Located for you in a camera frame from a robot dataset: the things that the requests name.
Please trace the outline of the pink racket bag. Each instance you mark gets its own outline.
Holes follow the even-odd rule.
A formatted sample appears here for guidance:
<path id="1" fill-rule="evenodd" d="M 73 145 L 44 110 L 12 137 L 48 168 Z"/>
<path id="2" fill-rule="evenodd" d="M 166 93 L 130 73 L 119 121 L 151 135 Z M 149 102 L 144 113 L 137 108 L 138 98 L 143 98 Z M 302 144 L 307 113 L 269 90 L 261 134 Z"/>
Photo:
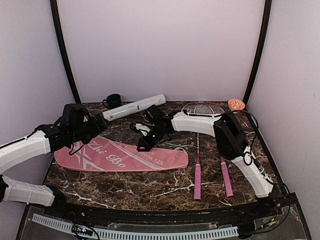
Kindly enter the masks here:
<path id="1" fill-rule="evenodd" d="M 64 147 L 54 153 L 56 162 L 66 169 L 81 172 L 155 172 L 186 168 L 189 157 L 184 150 L 153 148 L 138 152 L 137 147 L 102 136 L 73 150 Z"/>

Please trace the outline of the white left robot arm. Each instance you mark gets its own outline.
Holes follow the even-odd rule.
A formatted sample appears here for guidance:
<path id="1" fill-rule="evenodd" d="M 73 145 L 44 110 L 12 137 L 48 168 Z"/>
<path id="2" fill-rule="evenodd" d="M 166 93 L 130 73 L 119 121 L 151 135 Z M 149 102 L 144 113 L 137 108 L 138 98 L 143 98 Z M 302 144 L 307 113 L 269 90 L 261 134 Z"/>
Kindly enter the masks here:
<path id="1" fill-rule="evenodd" d="M 60 218 L 71 213 L 64 195 L 53 186 L 36 185 L 14 180 L 4 173 L 32 158 L 54 153 L 64 147 L 75 154 L 74 144 L 87 145 L 108 128 L 109 121 L 102 113 L 91 115 L 82 104 L 66 104 L 62 116 L 54 123 L 41 124 L 30 134 L 0 147 L 0 200 L 50 207 Z"/>

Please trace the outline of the red racket pink grip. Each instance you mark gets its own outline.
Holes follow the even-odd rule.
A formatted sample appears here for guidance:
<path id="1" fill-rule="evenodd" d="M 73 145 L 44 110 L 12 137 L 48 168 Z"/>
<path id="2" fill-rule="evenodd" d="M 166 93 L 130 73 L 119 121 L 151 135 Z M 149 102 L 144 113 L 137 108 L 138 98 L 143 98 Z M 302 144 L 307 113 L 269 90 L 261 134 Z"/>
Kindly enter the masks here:
<path id="1" fill-rule="evenodd" d="M 221 157 L 220 160 L 221 160 L 220 165 L 221 165 L 222 177 L 223 177 L 224 186 L 225 186 L 226 197 L 232 198 L 234 194 L 233 194 L 233 189 L 230 181 L 228 166 L 223 157 Z"/>
<path id="2" fill-rule="evenodd" d="M 215 103 L 212 102 L 191 102 L 185 105 L 182 108 L 182 111 L 192 114 L 205 114 L 205 115 L 214 115 L 223 113 L 224 110 Z M 202 175 L 201 175 L 201 163 L 200 163 L 200 136 L 197 133 L 197 159 L 195 164 L 194 171 L 194 192 L 193 199 L 198 201 L 202 198 Z"/>

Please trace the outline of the orange patterned tube lid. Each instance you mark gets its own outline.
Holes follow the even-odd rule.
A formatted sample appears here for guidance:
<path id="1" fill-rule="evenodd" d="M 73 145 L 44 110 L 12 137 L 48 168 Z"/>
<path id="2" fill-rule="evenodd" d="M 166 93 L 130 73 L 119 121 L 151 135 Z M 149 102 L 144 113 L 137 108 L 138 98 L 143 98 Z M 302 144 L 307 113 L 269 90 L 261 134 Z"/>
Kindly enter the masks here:
<path id="1" fill-rule="evenodd" d="M 232 111 L 244 110 L 246 105 L 245 103 L 237 98 L 231 98 L 228 100 L 228 107 Z"/>

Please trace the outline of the white shuttlecock tube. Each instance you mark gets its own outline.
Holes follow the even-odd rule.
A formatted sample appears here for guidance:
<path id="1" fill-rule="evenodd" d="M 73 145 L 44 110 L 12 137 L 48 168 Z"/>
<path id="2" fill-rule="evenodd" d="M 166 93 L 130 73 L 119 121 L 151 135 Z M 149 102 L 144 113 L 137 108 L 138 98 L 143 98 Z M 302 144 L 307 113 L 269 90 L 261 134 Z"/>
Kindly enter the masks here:
<path id="1" fill-rule="evenodd" d="M 109 122 L 112 122 L 114 120 L 118 120 L 120 118 L 124 118 L 136 113 L 139 113 L 141 111 L 146 110 L 152 105 L 163 105 L 166 103 L 166 97 L 164 94 L 158 94 L 155 96 L 151 96 L 145 99 L 141 99 L 135 102 L 131 102 L 116 108 L 113 108 L 111 110 L 106 110 L 102 112 L 103 117 L 108 120 Z"/>

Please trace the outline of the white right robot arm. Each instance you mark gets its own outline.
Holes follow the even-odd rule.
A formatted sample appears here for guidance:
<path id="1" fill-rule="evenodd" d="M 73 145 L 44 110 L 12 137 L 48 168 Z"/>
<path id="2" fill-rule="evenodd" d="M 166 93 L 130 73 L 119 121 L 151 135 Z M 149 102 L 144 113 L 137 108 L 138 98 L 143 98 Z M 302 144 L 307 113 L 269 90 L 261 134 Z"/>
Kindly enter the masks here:
<path id="1" fill-rule="evenodd" d="M 266 217 L 275 208 L 279 196 L 278 184 L 267 175 L 255 158 L 252 144 L 232 111 L 214 113 L 201 102 L 193 109 L 186 106 L 181 111 L 162 112 L 156 105 L 150 106 L 144 116 L 154 127 L 138 140 L 137 151 L 150 151 L 164 136 L 173 132 L 192 132 L 215 138 L 219 155 L 231 161 L 243 173 L 259 201 L 255 213 Z"/>

